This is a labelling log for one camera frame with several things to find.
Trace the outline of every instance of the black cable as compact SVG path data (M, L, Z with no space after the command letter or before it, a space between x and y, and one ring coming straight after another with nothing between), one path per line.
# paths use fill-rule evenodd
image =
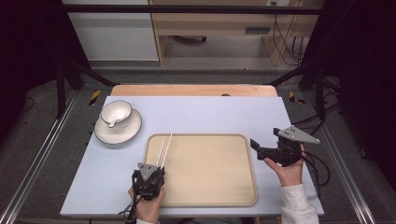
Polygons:
M32 101L32 104L29 106L29 108L27 108L27 109L21 111L20 114L23 114L23 113L25 113L25 112L31 110L31 109L33 108L33 106L35 105L35 100L34 100L34 99L32 99L32 98L30 98L30 97L26 97L26 99L27 99L27 100L31 100L31 101Z
M318 130L319 126L321 126L321 125L322 125L322 122L319 123L319 124L316 124L316 125L309 126L309 127L299 127L299 129L301 129L301 130L307 130L307 129L313 129L313 128L315 128L315 130L311 133L311 135L313 135L313 134Z
M135 182L135 173L132 175L132 189L134 189L134 182ZM135 210L136 210L136 205L140 201L140 197L137 199L137 196L134 194L132 198L132 202L128 204L125 209L121 212L118 213L118 215L123 215L123 219L125 221L125 224L130 224L130 223L136 223L136 216L135 216Z
M289 29L288 29L287 33L288 33L288 32L290 31L290 29L291 29L291 24L292 24L292 22L293 22L295 16L296 16L296 15L293 15L292 18L291 18L291 23L290 23L290 25L289 25ZM282 58L283 62L284 62L285 64L287 64L287 65L300 65L300 63L293 57L293 54L290 52L289 47L288 47L288 44L287 44L287 41L286 41L285 37L282 35L282 32L280 31L280 28L279 28L279 26L278 26L278 24L277 24L277 16L276 16L276 14L274 14L274 18L275 18L275 20L274 20L273 40L274 40L275 47L276 47L277 51L279 52L280 57ZM278 30L278 32L279 32L279 34L280 34L280 37L282 38L282 41L283 41L283 43L284 43L284 45L285 45L285 48L286 48L286 50L288 51L290 57L291 57L295 62L297 62L297 64L286 63L286 60L285 60L285 58L283 58L283 55L282 55L282 53L281 53L281 51L280 51L280 49L279 49L279 47L277 46L277 43L276 43L276 41L275 41L275 29Z
M330 112L332 112L331 109L333 109L333 108L335 108L335 107L337 107L337 106L339 106L339 105L340 105L339 103L335 103L335 104L333 104L333 105L331 105L331 106L325 108L324 110L325 110L326 112L328 112L326 115L328 115ZM294 125L294 126L302 125L302 124L305 124L305 123L307 123L307 122L309 122L309 121L311 121L311 120L313 120L313 119L316 119L317 117L318 117L318 115L314 115L314 116L309 117L309 118L307 118L307 119L303 119L303 120L300 120L300 121L293 122L291 125Z
M280 57L282 58L283 63L285 63L286 65L298 65L298 64L287 63L286 60L285 60L285 58L283 58L283 54L282 54L282 52L280 51L280 49L279 49L279 47L277 46L277 43L276 43L276 41L275 41L275 29L276 29L276 27L278 28L278 26L277 26L276 14L274 14L274 17L275 17L275 20L274 20L274 30L273 30L273 41L274 41L275 47L276 47L277 51L279 52L279 55L280 55ZM280 35L281 35L281 37L282 37L282 40L284 40L283 35L282 35L282 33L280 32L279 28L278 28L278 31L279 31L279 33L280 33Z
M319 184L319 174L318 174L318 169L315 167L315 165L306 157L304 157L302 154L300 154L301 159L305 161L311 168L313 169L312 173L314 174L314 182L315 182L315 189L317 190L317 195L318 198L320 198L320 184Z
M326 162L324 162L321 158L319 158L318 156L316 156L315 154L311 153L311 152L305 152L306 155L310 155L311 157L315 158L316 160L320 161L320 163L323 164L323 166L326 168L326 172L327 172L327 178L323 183L319 183L320 187L323 187L325 185L327 185L330 182L330 179L332 178L332 173L330 171L329 166L326 164Z
M315 165L315 161L314 161L314 158L311 156L311 155L308 155L308 154L306 154L307 156L309 156L309 158L311 159L311 162L312 162L312 164L314 164Z
M323 99L326 99L329 95L335 95L335 97L338 97L338 94L337 94L337 92L335 92L335 91L330 91L330 92L328 92L328 93L326 93L324 96L323 96Z
M300 37L300 46L298 48L298 52L294 51L294 47L296 45L296 39L297 36L293 38L293 43L291 44L291 57L294 58L297 61L297 63L300 65L304 57L304 53L303 53L304 37L303 36Z
M320 124L317 126L317 128L311 133L311 135L314 135L314 133L320 128L320 126L324 123L324 121L322 120L320 122Z

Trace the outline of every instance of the saucer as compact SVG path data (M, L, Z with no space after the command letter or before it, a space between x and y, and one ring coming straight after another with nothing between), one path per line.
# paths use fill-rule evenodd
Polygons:
M96 121L95 135L106 144L119 144L131 140L142 126L142 117L137 110L132 108L130 123L124 127L109 128L101 118Z

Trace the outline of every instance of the aluminum rail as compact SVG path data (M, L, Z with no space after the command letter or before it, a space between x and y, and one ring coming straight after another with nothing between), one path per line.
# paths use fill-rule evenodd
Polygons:
M37 180L38 175L40 174L40 171L48 155L50 154L52 147L55 144L55 141L58 138L59 133L61 132L62 127L64 126L64 123L66 122L70 114L70 111L73 108L73 105L78 97L78 94L79 94L78 91L71 92L67 102L66 110L59 119L55 120L51 130L49 131L49 134L47 135L46 140L44 141L41 148L38 150L35 156L35 160L32 162L32 165L30 166L28 172L23 178L20 186L18 187L11 201L8 203L6 209L1 214L0 216L1 224L13 223L17 218L17 215L20 212L24 201L26 200L30 190L32 189L33 184Z
M304 92L304 97L307 100L312 112L315 114L316 110L314 107L314 96L312 93ZM321 134L323 136L323 144L326 146L327 151L334 163L335 170L337 174L339 174L341 183L344 186L347 196L349 197L350 202L355 210L356 215L358 216L359 221L362 224L375 224L375 219L373 214L370 211L369 206L361 194L361 190L353 178L352 173L349 172L347 168L347 163L344 161L340 151L338 150L336 144L334 143L332 136L326 126L326 123L323 123L320 128Z
M187 6L187 5L44 5L46 13L209 13L209 14L278 14L333 15L341 9L322 7L248 7L248 6Z

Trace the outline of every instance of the wooden table edge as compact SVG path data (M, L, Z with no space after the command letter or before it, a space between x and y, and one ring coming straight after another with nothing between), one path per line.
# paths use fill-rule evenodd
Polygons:
M224 84L122 84L113 88L110 96L273 96L276 89L269 85Z

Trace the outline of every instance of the human hand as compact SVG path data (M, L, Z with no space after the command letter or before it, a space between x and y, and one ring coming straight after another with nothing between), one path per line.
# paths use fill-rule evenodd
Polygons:
M275 171L282 187L299 185L303 183L303 159L286 167L279 166L269 158L265 158L264 162Z
M128 190L128 193L131 198L134 197L134 189L132 187ZM165 197L165 191L162 186L160 194L152 201L140 199L136 205L136 217L149 223L158 223L158 219L160 218L160 205L163 201L163 197Z

